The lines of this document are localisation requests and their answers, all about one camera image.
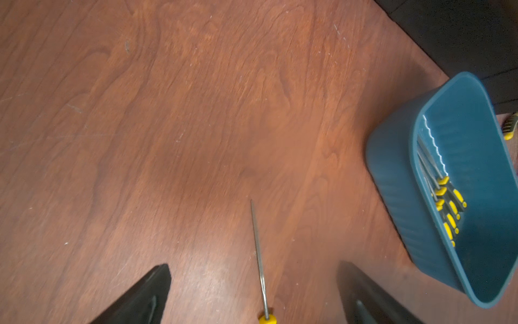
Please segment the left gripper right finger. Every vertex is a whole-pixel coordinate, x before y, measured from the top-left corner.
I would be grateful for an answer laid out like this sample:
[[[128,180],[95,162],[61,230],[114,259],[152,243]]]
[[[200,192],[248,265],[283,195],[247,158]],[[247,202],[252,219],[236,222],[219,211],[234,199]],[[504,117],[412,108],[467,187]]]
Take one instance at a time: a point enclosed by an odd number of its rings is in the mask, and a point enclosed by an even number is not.
[[[341,261],[337,286],[348,323],[421,323],[360,268]]]

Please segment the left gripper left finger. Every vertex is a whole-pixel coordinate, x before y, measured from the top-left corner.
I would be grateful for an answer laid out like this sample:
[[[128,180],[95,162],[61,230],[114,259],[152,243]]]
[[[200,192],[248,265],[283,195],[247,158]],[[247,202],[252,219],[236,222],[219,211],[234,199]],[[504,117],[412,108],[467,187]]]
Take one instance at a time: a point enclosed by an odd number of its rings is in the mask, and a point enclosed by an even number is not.
[[[93,323],[160,323],[171,287],[168,264],[153,267]]]

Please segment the file tool eleven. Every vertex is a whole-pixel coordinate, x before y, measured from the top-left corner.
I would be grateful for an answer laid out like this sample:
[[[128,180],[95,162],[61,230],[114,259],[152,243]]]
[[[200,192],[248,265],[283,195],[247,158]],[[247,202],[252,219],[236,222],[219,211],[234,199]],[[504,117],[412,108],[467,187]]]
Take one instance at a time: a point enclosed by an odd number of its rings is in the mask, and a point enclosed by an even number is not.
[[[433,168],[434,170],[434,180],[435,182],[440,186],[446,188],[446,193],[449,194],[451,200],[456,204],[456,207],[459,211],[464,212],[465,209],[468,207],[468,204],[466,200],[461,195],[460,191],[454,187],[452,184],[450,178],[448,175],[444,174],[441,170],[439,170],[437,163],[435,162],[435,159],[431,155],[430,151],[428,150],[425,142],[422,140],[421,136],[418,136],[418,144],[424,153],[426,160],[428,164]]]

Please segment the file tool ten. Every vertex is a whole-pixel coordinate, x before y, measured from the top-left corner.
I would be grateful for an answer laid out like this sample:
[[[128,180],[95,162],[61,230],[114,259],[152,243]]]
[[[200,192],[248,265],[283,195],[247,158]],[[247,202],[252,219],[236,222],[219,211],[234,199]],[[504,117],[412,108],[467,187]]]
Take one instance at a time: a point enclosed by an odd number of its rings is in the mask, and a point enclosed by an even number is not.
[[[430,189],[437,210],[445,214],[445,219],[447,219],[447,215],[449,214],[456,221],[460,221],[461,214],[457,208],[457,205],[454,203],[451,194],[448,193],[446,185],[440,185],[437,182],[437,179],[433,176],[432,171],[430,170],[423,154],[421,153],[421,149],[418,149],[418,158],[423,173],[426,175],[426,182]]]

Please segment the file tool nine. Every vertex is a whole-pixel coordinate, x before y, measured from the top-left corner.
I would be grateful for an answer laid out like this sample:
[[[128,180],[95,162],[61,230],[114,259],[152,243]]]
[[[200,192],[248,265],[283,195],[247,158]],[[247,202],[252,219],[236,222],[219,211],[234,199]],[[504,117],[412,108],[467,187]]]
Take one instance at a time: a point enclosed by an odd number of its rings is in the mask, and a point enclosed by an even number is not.
[[[430,175],[424,162],[420,159],[420,168],[423,171],[427,187],[436,206],[436,210],[441,216],[445,231],[451,241],[459,235],[459,228],[456,223],[457,212],[455,212],[447,197],[447,189],[439,186],[436,188],[430,181]]]

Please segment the file tool two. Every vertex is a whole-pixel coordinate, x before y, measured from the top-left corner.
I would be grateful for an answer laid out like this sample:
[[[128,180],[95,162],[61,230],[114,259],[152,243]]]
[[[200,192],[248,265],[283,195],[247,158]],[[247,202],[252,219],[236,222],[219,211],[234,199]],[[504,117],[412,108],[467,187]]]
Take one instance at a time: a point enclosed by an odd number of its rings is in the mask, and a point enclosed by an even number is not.
[[[260,289],[261,289],[261,297],[263,301],[263,308],[264,312],[263,315],[259,318],[259,323],[262,324],[278,324],[277,318],[272,314],[268,307],[268,300],[267,300],[267,288],[266,288],[266,280],[264,275],[264,265],[263,265],[263,258],[262,258],[262,252],[260,248],[260,238],[258,233],[258,225],[256,220],[256,212],[255,212],[255,205],[254,201],[250,201],[250,208],[251,208],[251,215],[252,215],[252,226],[254,231],[254,243],[255,243],[255,249],[256,249],[256,260],[258,265],[258,273],[259,273],[259,280],[260,280]]]

